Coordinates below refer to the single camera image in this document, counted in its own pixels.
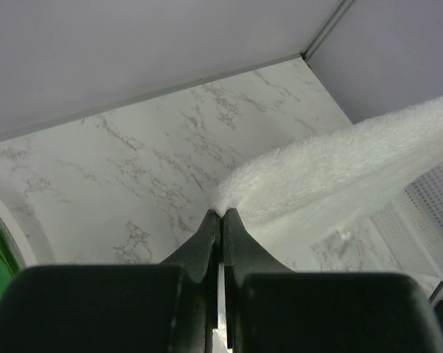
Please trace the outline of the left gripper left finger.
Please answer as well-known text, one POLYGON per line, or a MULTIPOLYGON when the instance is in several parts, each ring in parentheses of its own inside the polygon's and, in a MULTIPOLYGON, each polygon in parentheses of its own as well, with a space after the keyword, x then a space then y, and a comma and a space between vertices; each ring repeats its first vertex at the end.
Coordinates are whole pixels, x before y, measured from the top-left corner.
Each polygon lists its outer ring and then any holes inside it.
POLYGON ((210 352, 220 218, 156 265, 44 265, 0 301, 0 352, 210 352))

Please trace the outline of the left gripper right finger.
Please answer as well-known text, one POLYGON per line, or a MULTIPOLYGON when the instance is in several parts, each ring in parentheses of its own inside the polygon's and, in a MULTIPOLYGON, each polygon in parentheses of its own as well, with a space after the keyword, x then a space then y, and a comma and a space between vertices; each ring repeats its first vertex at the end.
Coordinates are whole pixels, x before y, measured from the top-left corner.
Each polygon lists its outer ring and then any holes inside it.
POLYGON ((419 285, 392 272, 295 272, 223 217, 227 344, 233 352, 443 352, 419 285))

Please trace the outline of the white towel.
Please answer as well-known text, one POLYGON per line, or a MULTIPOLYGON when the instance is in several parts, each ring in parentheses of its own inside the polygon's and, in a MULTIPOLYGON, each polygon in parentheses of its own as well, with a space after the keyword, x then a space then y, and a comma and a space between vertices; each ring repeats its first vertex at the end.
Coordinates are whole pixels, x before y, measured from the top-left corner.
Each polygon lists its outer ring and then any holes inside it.
POLYGON ((443 96, 246 162, 215 189, 266 243, 315 242, 370 215, 443 162, 443 96))

